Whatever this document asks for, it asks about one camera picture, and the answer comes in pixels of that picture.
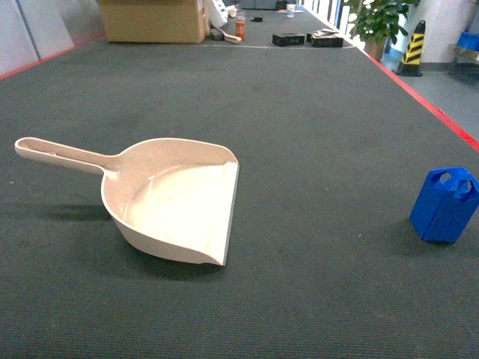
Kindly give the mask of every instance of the orange bottle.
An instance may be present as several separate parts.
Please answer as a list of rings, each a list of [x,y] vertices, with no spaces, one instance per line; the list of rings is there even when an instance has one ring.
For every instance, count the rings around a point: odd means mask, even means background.
[[[241,37],[241,40],[245,40],[245,16],[243,14],[237,15],[237,36]]]

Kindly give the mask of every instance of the potted plant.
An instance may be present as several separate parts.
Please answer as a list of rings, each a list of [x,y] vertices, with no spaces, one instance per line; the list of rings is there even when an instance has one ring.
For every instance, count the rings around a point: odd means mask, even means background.
[[[407,30],[399,25],[400,15],[407,20],[409,6],[417,6],[421,0],[349,0],[351,12],[358,14],[352,29],[361,41],[366,42],[364,50],[378,61],[381,60],[386,39],[397,42],[399,33],[407,36]]]

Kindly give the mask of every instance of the cup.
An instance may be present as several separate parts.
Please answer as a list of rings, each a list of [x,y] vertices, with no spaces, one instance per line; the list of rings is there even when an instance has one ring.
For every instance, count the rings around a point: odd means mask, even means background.
[[[286,16],[294,17],[294,12],[296,11],[296,4],[287,4],[286,5]]]

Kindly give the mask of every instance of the plant pot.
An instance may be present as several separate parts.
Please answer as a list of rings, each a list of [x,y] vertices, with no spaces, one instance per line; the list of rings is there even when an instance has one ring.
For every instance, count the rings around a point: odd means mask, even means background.
[[[386,36],[384,36],[379,43],[374,39],[366,41],[364,51],[368,53],[372,58],[381,61],[382,53],[384,52],[384,45],[386,44]]]

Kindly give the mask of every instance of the green leaves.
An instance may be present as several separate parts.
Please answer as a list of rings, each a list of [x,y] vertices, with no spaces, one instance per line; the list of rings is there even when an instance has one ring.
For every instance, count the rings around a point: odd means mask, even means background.
[[[374,39],[377,43],[383,37],[389,36],[392,43],[397,42],[397,35],[408,35],[407,30],[399,25],[400,15],[407,20],[410,5],[418,5],[421,0],[373,0],[363,4],[357,19],[356,33],[361,41]],[[351,6],[351,13],[355,13],[359,0],[346,0]]]

